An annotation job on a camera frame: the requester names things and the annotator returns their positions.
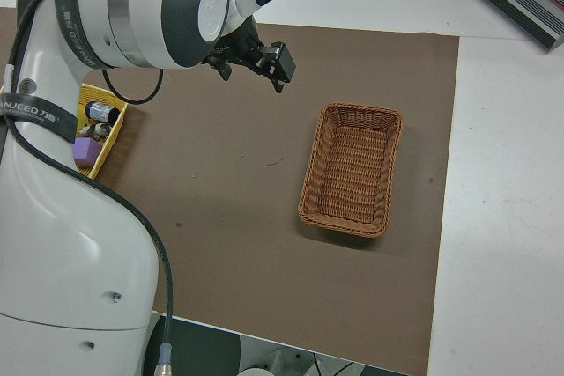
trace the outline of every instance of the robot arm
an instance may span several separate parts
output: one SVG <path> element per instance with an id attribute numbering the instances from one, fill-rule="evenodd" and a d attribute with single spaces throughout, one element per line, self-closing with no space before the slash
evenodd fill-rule
<path id="1" fill-rule="evenodd" d="M 6 117 L 0 152 L 2 372 L 131 375 L 157 283 L 151 227 L 80 180 L 71 144 L 41 117 L 72 118 L 93 69 L 208 63 L 227 80 L 232 63 L 281 91 L 295 65 L 284 43 L 258 38 L 252 14 L 271 0 L 41 0 L 31 15 L 29 1 L 18 0 L 31 18 L 19 22 L 0 103 L 0 114 L 20 113 Z"/>

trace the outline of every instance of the brown table surface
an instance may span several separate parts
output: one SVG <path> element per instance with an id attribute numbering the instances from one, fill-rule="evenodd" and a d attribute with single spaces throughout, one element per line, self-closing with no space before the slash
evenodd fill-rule
<path id="1" fill-rule="evenodd" d="M 0 10 L 4 60 L 14 17 Z M 160 95 L 130 108 L 99 180 L 159 230 L 176 315 L 425 375 L 458 38 L 267 25 L 260 35 L 286 42 L 297 63 L 282 94 L 240 67 L 229 83 L 204 66 L 167 71 Z M 99 74 L 86 82 L 105 87 Z M 157 77 L 111 74 L 137 98 Z M 377 240 L 297 217 L 316 120 L 334 101 L 404 117 L 391 224 Z"/>

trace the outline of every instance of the yellow container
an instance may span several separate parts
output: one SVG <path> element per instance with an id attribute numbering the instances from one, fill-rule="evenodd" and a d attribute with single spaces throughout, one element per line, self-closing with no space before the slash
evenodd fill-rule
<path id="1" fill-rule="evenodd" d="M 78 170 L 89 178 L 95 179 L 96 175 L 100 171 L 106 157 L 109 154 L 109 151 L 114 146 L 115 140 L 117 138 L 117 134 L 120 132 L 120 129 L 123 125 L 123 117 L 127 110 L 128 104 L 124 101 L 119 100 L 112 92 L 108 90 L 104 90 L 98 87 L 94 87 L 93 85 L 82 84 L 82 88 L 80 89 L 80 98 L 78 100 L 78 112 L 77 112 L 77 136 L 79 136 L 79 131 L 85 125 L 93 125 L 97 123 L 92 119 L 89 119 L 85 114 L 85 107 L 91 101 L 99 101 L 104 105 L 117 107 L 120 110 L 120 115 L 117 118 L 115 125 L 112 127 L 112 130 L 109 133 L 108 138 L 102 143 L 102 151 L 98 158 L 96 159 L 96 163 L 93 167 L 80 167 Z"/>

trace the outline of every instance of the purple object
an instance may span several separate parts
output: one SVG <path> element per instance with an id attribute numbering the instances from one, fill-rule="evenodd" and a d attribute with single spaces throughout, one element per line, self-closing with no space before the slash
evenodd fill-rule
<path id="1" fill-rule="evenodd" d="M 72 154 L 78 167 L 92 167 L 102 151 L 102 146 L 88 137 L 75 138 Z"/>

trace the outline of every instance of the empty basket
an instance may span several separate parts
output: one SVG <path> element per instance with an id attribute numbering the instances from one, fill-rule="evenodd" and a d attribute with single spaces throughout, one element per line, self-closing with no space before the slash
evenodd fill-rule
<path id="1" fill-rule="evenodd" d="M 367 238 L 390 221 L 403 122 L 394 110 L 329 104 L 317 123 L 298 212 L 311 225 Z"/>

